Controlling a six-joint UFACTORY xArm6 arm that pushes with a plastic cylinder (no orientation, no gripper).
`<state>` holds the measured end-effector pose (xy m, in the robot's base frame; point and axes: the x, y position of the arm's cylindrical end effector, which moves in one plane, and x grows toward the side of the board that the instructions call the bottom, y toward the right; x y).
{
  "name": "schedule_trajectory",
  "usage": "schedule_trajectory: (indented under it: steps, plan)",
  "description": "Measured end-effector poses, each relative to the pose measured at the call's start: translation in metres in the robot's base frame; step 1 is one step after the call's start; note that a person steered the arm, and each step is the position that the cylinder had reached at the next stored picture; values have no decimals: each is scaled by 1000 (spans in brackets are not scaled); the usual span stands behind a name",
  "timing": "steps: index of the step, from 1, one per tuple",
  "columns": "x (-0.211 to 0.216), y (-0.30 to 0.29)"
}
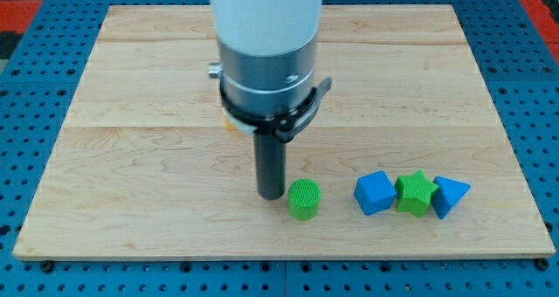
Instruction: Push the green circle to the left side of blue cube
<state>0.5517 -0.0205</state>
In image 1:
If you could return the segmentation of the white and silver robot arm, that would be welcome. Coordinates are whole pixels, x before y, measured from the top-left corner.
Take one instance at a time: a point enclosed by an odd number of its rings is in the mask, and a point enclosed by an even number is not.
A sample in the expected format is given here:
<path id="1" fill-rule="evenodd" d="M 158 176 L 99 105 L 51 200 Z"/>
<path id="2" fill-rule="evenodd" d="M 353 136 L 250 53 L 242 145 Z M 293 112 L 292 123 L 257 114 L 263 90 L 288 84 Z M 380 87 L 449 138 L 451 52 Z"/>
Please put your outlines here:
<path id="1" fill-rule="evenodd" d="M 322 0 L 210 0 L 224 96 L 257 116 L 297 107 L 314 85 Z"/>

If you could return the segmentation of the yellow block behind arm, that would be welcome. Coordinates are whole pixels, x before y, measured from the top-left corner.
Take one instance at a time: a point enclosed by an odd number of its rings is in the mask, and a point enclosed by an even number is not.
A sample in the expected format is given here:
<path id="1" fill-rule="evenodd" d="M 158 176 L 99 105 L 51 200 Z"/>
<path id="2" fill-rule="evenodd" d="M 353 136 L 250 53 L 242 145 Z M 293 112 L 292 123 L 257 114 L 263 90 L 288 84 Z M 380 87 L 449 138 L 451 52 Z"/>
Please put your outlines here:
<path id="1" fill-rule="evenodd" d="M 236 130 L 236 127 L 231 123 L 230 119 L 224 117 L 224 125 L 227 130 Z"/>

